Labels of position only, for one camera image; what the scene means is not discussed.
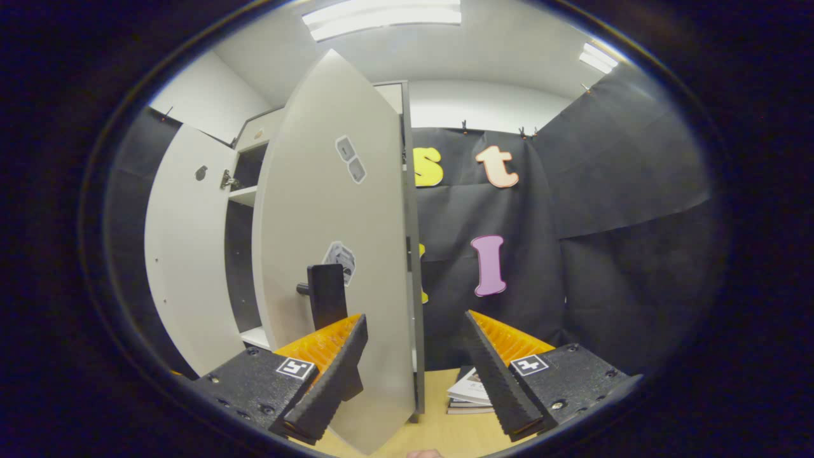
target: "sticker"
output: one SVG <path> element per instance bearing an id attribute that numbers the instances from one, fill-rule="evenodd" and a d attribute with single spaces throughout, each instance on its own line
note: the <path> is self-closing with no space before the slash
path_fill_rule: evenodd
<path id="1" fill-rule="evenodd" d="M 322 259 L 322 263 L 342 264 L 345 286 L 351 284 L 353 274 L 356 272 L 356 257 L 353 256 L 353 251 L 343 245 L 342 242 L 336 241 L 330 244 L 328 251 L 325 252 L 325 257 Z"/>
<path id="2" fill-rule="evenodd" d="M 511 365 L 514 366 L 517 373 L 520 374 L 521 377 L 532 375 L 535 372 L 549 368 L 549 365 L 544 363 L 543 360 L 537 355 L 516 359 L 511 362 Z"/>
<path id="3" fill-rule="evenodd" d="M 351 175 L 353 182 L 361 184 L 361 182 L 365 181 L 367 171 L 361 163 L 361 158 L 357 155 L 351 139 L 347 135 L 343 135 L 336 139 L 335 146 L 339 158 L 342 159 L 342 162 L 348 164 L 348 173 Z"/>
<path id="4" fill-rule="evenodd" d="M 277 368 L 277 372 L 280 372 L 282 375 L 305 380 L 305 377 L 308 376 L 313 368 L 314 363 L 309 363 L 301 359 L 286 358 L 286 360 L 280 364 L 280 367 Z"/>
<path id="5" fill-rule="evenodd" d="M 347 135 L 343 135 L 336 140 L 336 152 L 345 162 L 349 162 L 356 155 L 356 149 L 353 148 L 351 139 Z"/>
<path id="6" fill-rule="evenodd" d="M 351 173 L 351 178 L 353 178 L 353 182 L 356 184 L 365 181 L 365 176 L 367 176 L 365 166 L 361 164 L 358 157 L 348 164 L 348 172 Z"/>

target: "book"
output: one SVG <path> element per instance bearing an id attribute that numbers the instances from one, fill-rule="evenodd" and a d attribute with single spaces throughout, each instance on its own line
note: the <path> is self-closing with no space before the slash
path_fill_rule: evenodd
<path id="1" fill-rule="evenodd" d="M 455 385 L 447 390 L 447 394 L 449 395 L 447 413 L 450 415 L 495 411 L 489 402 L 483 383 L 480 382 L 478 374 L 472 366 L 461 368 Z"/>

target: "wooden table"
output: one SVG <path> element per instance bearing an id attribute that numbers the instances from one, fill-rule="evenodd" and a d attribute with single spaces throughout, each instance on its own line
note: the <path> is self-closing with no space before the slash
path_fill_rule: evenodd
<path id="1" fill-rule="evenodd" d="M 494 413 L 448 415 L 447 389 L 455 383 L 458 369 L 426 372 L 427 406 L 418 423 L 405 423 L 372 457 L 404 458 L 414 450 L 438 449 L 444 458 L 472 458 L 511 447 L 528 438 L 512 443 L 503 434 Z M 312 447 L 339 458 L 364 458 L 358 451 L 342 442 L 329 430 Z"/>

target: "open cabinet door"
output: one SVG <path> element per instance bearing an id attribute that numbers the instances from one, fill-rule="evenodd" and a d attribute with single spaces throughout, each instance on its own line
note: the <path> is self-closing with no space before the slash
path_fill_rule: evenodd
<path id="1" fill-rule="evenodd" d="M 309 300 L 295 290 L 307 266 L 335 262 L 337 249 L 352 258 L 345 295 L 349 315 L 367 315 L 364 390 L 330 427 L 363 453 L 415 409 L 402 180 L 399 116 L 329 51 L 295 89 L 263 161 L 252 262 L 260 318 L 278 348 L 314 330 Z"/>
<path id="2" fill-rule="evenodd" d="M 245 347 L 226 288 L 224 230 L 235 152 L 181 126 L 155 174 L 144 224 L 147 280 L 161 323 L 200 376 Z"/>

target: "ceiling light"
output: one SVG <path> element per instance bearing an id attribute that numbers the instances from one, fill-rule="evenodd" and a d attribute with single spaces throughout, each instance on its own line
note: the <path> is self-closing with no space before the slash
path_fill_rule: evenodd
<path id="1" fill-rule="evenodd" d="M 580 60 L 603 73 L 610 73 L 613 67 L 619 63 L 589 43 L 585 43 L 583 50 L 584 52 L 580 54 Z"/>
<path id="2" fill-rule="evenodd" d="M 461 24 L 460 0 L 350 0 L 303 15 L 320 42 L 357 30 L 395 24 Z"/>

